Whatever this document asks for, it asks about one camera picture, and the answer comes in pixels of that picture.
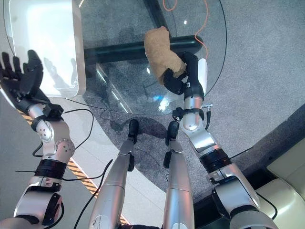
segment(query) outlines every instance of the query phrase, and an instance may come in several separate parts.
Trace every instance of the yellow black caution stripe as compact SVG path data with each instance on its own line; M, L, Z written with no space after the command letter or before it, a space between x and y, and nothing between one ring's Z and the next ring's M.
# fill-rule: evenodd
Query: yellow black caution stripe
M73 158L70 158L70 161L68 162L67 167L71 170L71 172L77 177L77 178L88 178L87 174L82 170L82 168L74 161ZM88 189L88 191L93 194L96 189L98 188L91 179L88 180L80 180L82 184ZM122 224L129 224L127 219L121 215L120 221Z

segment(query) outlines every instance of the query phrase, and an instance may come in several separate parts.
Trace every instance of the gray carpet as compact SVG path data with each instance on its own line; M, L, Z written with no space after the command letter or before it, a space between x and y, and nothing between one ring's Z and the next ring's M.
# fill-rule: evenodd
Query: gray carpet
M82 6L85 48L140 41L153 23L141 0L132 3L85 1ZM221 77L205 101L214 104L210 132L225 152L234 156L275 130L305 101L305 30L302 29L305 26L305 1L223 0L222 3L228 32L227 57ZM210 18L202 37L209 47L209 77L215 81L224 53L224 30L222 12L217 5L219 2L208 0L208 4ZM173 15L163 13L171 33L176 35L177 31L180 36L196 32L195 28L202 24L205 9L201 1L191 1L188 5L178 1ZM184 20L192 21L193 24L187 27L189 30L184 28L182 31L181 23ZM142 78L147 77L146 67L145 61L102 64L105 74L125 93L124 98L131 106L137 104L137 96L142 95L137 94L133 85L142 83ZM85 101L118 110L104 101L108 98L103 95L107 89L99 86L95 71L95 66L88 66ZM167 171L162 167L166 152L164 133L171 116L122 114L95 108L92 111L117 147L124 140L122 136L127 132L128 120L136 117L140 121L142 134L136 145L136 167L165 190ZM298 114L299 120L304 119L304 114ZM273 144L287 145L286 141L281 142L282 138L275 139L278 141ZM194 198L198 201L210 192L211 186L205 179L205 170L182 133L179 140L185 151ZM265 151L256 148L256 152L248 153L247 157L238 161L243 170L262 166L259 161Z

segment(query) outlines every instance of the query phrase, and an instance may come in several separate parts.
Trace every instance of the robotic hand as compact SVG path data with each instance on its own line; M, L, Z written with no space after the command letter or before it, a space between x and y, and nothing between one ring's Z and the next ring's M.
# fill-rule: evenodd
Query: robotic hand
M52 104L39 89L41 61L33 50L28 51L28 56L22 73L18 57L13 57L13 71L9 55L2 53L5 69L0 67L0 80L6 99L33 119L31 127L43 142L43 156L17 203L14 217L1 221L1 229L45 229L56 225L60 209L63 213L62 198L57 192L74 153L69 128L61 117L63 109Z
M200 67L197 57L188 52L179 57L186 63L186 72L174 78L173 72L167 69L164 73L164 86L175 94L184 93L184 109L177 108L173 111L173 118L182 122L180 129L190 139L201 164L208 172L209 181L215 185L212 197L219 213L231 220L232 229L251 226L276 229L272 220L258 210L259 198L248 180L207 131L209 120L207 127L203 126L203 88L206 87L206 82L203 80L205 77L198 74Z
M23 64L24 73L21 72L20 61L16 56L13 57L15 71L12 70L10 57L5 52L2 53L5 68L0 64L0 82L7 99L27 115L31 105L50 103L39 88L43 76L41 61L33 50L28 51L28 57L29 62Z

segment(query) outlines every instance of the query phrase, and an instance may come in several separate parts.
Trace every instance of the glass table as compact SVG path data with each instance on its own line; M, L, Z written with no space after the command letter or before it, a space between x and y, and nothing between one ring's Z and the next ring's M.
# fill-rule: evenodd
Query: glass table
M81 1L88 105L116 112L166 115L183 106L183 95L160 85L145 57L146 31L165 26L174 52L189 51L203 58L206 51L194 39L202 27L203 0L178 1L166 11L161 0ZM199 34L208 48L207 93L218 80L225 49L226 29L219 1L208 2L208 21ZM165 1L167 8L174 0Z

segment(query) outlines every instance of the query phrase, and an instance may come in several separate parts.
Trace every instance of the brown sponge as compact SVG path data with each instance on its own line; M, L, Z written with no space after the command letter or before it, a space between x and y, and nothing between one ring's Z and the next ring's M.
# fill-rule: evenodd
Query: brown sponge
M170 49L169 32L164 26L145 33L144 47L152 72L160 84L164 84L163 74L166 69L170 68L174 77L185 71L185 63Z

